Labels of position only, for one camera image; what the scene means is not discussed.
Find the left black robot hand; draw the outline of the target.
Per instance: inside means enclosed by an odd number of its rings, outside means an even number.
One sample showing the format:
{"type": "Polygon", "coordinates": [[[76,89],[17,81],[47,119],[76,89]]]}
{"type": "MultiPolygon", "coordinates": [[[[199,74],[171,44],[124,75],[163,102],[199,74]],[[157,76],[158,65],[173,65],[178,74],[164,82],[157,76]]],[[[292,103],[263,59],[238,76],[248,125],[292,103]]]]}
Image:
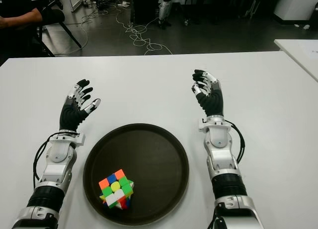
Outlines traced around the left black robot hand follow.
{"type": "Polygon", "coordinates": [[[101,99],[97,98],[82,108],[83,104],[90,99],[90,93],[93,91],[93,87],[88,87],[89,84],[89,80],[82,79],[67,94],[60,113],[60,131],[76,132],[78,126],[100,105],[101,99]]]}

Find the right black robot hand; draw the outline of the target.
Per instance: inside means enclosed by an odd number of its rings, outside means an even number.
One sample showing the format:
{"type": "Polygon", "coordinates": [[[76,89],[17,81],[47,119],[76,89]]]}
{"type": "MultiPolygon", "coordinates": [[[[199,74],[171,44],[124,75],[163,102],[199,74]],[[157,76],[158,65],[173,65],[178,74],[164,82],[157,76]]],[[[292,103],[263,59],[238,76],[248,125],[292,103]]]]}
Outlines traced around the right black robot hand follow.
{"type": "Polygon", "coordinates": [[[224,115],[224,102],[219,80],[204,70],[194,70],[192,92],[206,116],[224,115]]]}

